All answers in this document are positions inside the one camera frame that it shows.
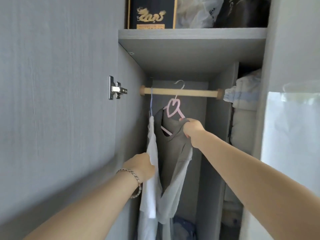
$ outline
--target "forearm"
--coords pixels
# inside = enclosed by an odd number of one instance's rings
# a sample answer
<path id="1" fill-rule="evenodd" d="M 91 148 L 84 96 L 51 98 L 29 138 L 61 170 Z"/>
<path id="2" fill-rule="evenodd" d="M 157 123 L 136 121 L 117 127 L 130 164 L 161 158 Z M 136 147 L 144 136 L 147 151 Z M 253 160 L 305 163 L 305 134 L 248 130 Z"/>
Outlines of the forearm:
<path id="1" fill-rule="evenodd" d="M 26 240 L 104 240 L 134 190 L 136 178 L 127 171 L 71 204 L 29 234 Z"/>
<path id="2" fill-rule="evenodd" d="M 274 168 L 200 131 L 199 149 L 274 239 L 317 239 L 319 198 Z"/>

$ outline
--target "black bag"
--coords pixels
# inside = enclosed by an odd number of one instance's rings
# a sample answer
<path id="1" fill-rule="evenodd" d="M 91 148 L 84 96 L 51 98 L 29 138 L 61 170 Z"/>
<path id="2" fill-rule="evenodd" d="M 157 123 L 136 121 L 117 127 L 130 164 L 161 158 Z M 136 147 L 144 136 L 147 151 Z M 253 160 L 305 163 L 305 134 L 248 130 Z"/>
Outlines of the black bag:
<path id="1" fill-rule="evenodd" d="M 269 0 L 224 0 L 214 28 L 266 28 Z"/>

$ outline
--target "metal hanger hook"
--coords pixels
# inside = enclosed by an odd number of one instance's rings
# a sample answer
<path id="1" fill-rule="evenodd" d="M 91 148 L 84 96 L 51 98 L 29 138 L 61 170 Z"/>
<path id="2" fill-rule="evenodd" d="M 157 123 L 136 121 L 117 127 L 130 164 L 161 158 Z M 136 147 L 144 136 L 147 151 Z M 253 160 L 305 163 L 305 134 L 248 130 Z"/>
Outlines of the metal hanger hook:
<path id="1" fill-rule="evenodd" d="M 186 83 L 183 80 L 178 80 L 174 84 L 177 84 L 178 82 L 183 82 L 183 86 L 182 86 L 181 90 L 184 89 L 184 86 L 186 85 Z"/>

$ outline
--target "black box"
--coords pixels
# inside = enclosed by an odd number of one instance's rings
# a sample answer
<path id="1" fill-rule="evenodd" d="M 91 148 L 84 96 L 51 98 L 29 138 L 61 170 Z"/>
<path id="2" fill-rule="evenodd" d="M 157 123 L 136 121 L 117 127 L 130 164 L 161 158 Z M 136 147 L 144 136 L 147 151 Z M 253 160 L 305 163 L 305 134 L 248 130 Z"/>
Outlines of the black box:
<path id="1" fill-rule="evenodd" d="M 129 0 L 128 29 L 175 28 L 178 0 Z"/>

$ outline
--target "shelf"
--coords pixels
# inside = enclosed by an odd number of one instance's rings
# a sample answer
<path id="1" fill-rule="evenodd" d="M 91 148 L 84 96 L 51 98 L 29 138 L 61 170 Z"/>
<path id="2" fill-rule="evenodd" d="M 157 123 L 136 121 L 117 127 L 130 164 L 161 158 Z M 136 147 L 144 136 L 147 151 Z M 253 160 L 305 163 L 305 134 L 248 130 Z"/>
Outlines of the shelf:
<path id="1" fill-rule="evenodd" d="M 119 43 L 148 74 L 218 73 L 234 62 L 259 67 L 266 28 L 119 30 Z"/>

